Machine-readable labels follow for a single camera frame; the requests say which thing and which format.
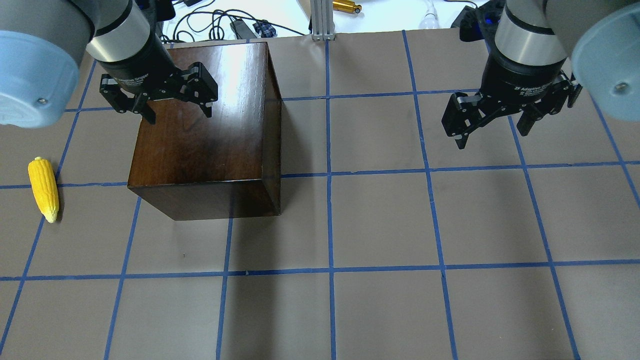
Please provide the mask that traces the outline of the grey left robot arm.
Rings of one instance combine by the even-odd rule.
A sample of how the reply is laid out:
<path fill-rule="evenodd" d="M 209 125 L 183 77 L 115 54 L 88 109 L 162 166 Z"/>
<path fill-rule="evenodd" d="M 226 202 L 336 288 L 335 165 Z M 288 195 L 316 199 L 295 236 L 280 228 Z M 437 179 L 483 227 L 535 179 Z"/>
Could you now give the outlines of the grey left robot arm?
<path fill-rule="evenodd" d="M 180 69 L 135 0 L 3 0 L 2 125 L 37 129 L 66 111 L 89 54 L 105 71 L 99 92 L 116 112 L 153 125 L 149 101 L 179 100 L 211 116 L 218 85 L 204 64 Z"/>

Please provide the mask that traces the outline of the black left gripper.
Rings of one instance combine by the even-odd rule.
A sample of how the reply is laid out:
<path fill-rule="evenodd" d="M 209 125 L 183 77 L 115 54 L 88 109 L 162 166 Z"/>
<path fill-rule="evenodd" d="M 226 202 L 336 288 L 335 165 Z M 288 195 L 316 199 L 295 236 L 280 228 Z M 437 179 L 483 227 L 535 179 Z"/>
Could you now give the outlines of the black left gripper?
<path fill-rule="evenodd" d="M 185 69 L 179 68 L 155 34 L 134 55 L 98 63 L 105 70 L 99 93 L 116 112 L 138 114 L 155 125 L 156 113 L 147 102 L 180 100 L 199 105 L 206 118 L 213 116 L 218 84 L 205 64 L 195 61 Z"/>

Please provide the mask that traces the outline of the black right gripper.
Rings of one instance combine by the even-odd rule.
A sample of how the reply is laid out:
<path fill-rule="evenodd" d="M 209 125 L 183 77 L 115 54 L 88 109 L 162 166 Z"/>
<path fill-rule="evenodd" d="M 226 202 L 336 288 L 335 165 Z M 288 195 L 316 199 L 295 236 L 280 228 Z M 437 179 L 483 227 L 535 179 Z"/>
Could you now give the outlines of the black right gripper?
<path fill-rule="evenodd" d="M 516 129 L 528 136 L 537 121 L 554 116 L 563 107 L 573 108 L 583 85 L 576 75 L 562 71 L 563 60 L 542 66 L 517 63 L 500 52 L 491 52 L 480 89 L 473 95 L 454 92 L 441 123 L 447 136 L 464 150 L 469 136 L 499 116 L 522 112 Z"/>

